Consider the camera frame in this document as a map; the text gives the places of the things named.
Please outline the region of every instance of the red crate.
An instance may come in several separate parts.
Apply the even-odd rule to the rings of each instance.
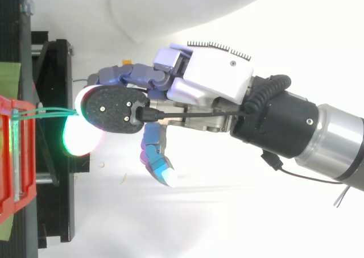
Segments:
[[[35,120],[20,121],[20,200],[14,202],[13,158],[10,147],[10,119],[13,109],[26,111],[35,106],[0,96],[0,223],[28,205],[36,196]]]

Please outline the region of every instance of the white backdrop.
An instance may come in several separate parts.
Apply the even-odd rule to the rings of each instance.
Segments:
[[[74,45],[74,79],[122,59],[151,64],[170,42],[213,40],[251,54],[255,75],[287,74],[291,92],[364,116],[364,0],[258,0],[142,44],[114,26],[107,0],[34,1],[34,29]],[[82,85],[75,83],[75,94]],[[166,153],[180,186],[169,189],[139,162],[141,138],[105,134],[90,173],[77,175],[75,238],[50,240],[41,258],[363,257],[362,192],[350,189],[335,209],[344,186],[275,173],[259,149],[228,134],[176,127],[168,129]]]

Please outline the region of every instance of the glowing led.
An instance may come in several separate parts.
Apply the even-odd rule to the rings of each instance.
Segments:
[[[162,171],[161,173],[164,181],[169,187],[177,186],[177,172],[172,168],[167,168],[166,170]]]
[[[101,135],[102,130],[88,123],[84,117],[70,115],[63,129],[63,144],[70,154],[82,156],[95,149]]]

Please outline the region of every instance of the metal cylinder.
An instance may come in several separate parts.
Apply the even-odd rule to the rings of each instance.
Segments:
[[[52,177],[49,173],[37,173],[36,174],[37,184],[51,184],[53,183]]]
[[[321,105],[315,132],[295,160],[302,167],[364,190],[363,134],[362,118]]]

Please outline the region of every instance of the white fingertip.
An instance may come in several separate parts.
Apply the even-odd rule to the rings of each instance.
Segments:
[[[167,168],[166,170],[162,171],[161,175],[169,187],[174,188],[177,186],[178,176],[174,169]]]

